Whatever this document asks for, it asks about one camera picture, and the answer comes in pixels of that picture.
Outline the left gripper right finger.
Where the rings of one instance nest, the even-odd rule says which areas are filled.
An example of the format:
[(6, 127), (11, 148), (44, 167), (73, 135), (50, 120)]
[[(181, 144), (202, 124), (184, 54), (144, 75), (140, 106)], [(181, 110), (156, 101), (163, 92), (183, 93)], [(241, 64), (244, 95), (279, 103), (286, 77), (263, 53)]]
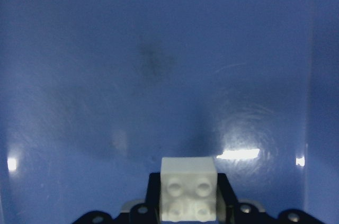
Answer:
[(298, 209), (281, 211), (276, 218), (254, 201), (239, 201), (226, 174), (217, 176), (216, 216), (219, 223), (322, 223)]

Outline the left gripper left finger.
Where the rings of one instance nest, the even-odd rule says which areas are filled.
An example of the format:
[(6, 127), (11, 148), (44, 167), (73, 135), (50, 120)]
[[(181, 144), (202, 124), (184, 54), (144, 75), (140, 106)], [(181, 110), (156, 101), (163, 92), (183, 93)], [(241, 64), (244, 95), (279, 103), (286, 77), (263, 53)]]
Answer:
[(161, 223), (160, 221), (160, 173), (149, 175), (145, 200), (135, 203), (127, 212), (113, 218), (102, 211), (90, 211), (73, 223)]

